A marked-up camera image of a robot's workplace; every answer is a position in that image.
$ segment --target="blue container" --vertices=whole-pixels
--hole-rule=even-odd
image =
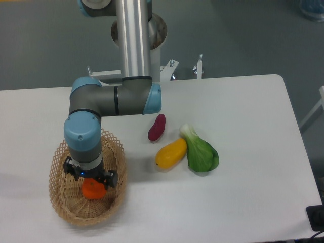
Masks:
[[[324,21],[324,0],[300,0],[299,4],[307,18],[316,22]]]

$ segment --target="black cable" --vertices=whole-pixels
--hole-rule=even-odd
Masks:
[[[311,243],[311,242],[313,241],[313,239],[314,239],[316,236],[318,236],[318,235],[320,235],[320,234],[323,234],[323,233],[324,233],[324,230],[322,230],[322,231],[316,233],[315,235],[313,235],[313,236],[308,240],[307,243]]]

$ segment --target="red vegetable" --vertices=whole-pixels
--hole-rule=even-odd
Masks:
[[[159,139],[162,136],[165,127],[166,127],[166,116],[160,114],[157,116],[153,126],[148,131],[148,139],[152,142]]]

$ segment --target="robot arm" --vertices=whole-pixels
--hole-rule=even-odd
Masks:
[[[79,0],[86,13],[111,13],[115,4],[122,82],[120,86],[103,87],[94,78],[82,77],[72,86],[69,117],[64,123],[64,137],[71,157],[64,172],[76,180],[94,178],[115,187],[117,172],[103,168],[101,118],[114,115],[150,114],[161,110],[161,89],[150,75],[150,44],[147,0]]]

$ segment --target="toy vegetable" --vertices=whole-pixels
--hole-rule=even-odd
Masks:
[[[180,134],[187,142],[187,158],[190,168],[196,172],[207,172],[218,166],[217,151],[197,135],[192,125],[182,125]]]

